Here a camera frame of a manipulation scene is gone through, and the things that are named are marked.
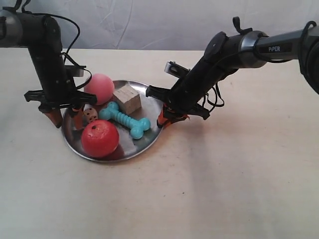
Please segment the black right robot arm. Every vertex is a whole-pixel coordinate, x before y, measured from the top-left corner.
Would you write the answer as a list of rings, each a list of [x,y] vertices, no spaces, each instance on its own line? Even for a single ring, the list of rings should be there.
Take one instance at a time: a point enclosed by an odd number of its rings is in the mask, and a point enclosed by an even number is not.
[[[207,119],[210,111],[198,101],[218,82],[243,68],[297,59],[307,83],[319,91],[319,27],[314,21],[301,30],[276,36],[251,28],[237,31],[238,35],[231,37],[224,32],[216,34],[190,70],[168,62],[165,71],[178,78],[170,89],[148,86],[146,96],[163,102],[158,127],[185,120],[189,115]]]

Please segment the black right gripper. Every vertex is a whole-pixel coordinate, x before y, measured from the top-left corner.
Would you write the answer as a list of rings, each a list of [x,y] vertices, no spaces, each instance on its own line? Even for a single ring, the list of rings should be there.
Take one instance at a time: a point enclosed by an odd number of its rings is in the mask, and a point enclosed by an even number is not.
[[[147,97],[153,97],[163,102],[161,112],[157,118],[159,128],[188,120],[190,115],[200,116],[204,120],[210,116],[209,110],[197,103],[200,96],[186,90],[182,85],[183,80],[184,77],[179,78],[171,89],[152,85],[147,87]]]

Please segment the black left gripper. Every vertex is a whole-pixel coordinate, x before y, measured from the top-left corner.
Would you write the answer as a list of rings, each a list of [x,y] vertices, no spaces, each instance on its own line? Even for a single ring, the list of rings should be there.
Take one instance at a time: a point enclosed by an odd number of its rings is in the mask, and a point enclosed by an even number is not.
[[[85,66],[77,67],[86,70]],[[96,95],[80,91],[81,86],[76,86],[74,77],[68,76],[65,65],[37,65],[35,66],[42,89],[28,91],[24,94],[27,102],[37,101],[51,110],[44,114],[51,120],[56,128],[62,125],[62,108],[69,108],[69,115],[76,130],[83,128],[84,104],[95,104]]]

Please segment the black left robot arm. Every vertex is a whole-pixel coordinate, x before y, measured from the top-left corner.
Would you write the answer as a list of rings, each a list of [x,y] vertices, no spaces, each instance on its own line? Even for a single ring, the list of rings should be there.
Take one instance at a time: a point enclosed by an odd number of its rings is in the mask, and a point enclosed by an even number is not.
[[[3,7],[0,46],[28,49],[42,88],[26,92],[25,100],[40,102],[39,111],[57,128],[63,123],[61,109],[67,108],[75,128],[81,130],[84,106],[95,104],[97,97],[82,92],[84,84],[75,85],[74,78],[82,77],[86,67],[62,51],[61,30],[53,16]]]

